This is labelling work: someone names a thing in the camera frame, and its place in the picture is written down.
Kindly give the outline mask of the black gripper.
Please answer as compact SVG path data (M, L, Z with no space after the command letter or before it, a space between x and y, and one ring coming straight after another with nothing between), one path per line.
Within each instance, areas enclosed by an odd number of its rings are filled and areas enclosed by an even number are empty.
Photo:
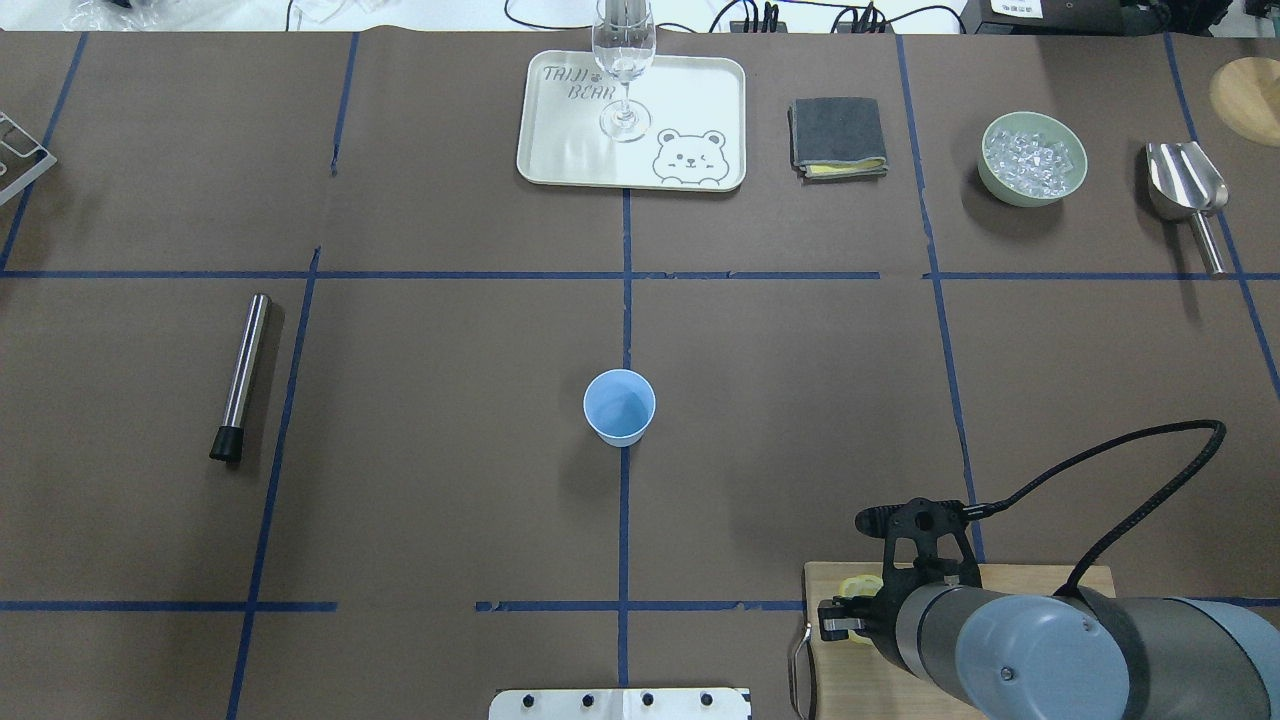
M904 596L822 600L817 625L822 641L870 641L879 651L899 651L897 621Z

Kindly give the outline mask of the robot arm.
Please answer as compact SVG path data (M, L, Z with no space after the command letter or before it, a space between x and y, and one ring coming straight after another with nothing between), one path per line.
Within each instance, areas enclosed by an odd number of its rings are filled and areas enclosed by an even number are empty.
M1277 716L1277 629L1234 603L932 584L824 600L817 625L989 719Z

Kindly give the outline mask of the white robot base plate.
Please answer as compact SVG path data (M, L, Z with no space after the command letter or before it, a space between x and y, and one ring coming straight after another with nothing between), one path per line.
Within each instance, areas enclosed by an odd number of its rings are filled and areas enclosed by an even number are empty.
M750 692L731 687L511 689L489 719L751 719Z

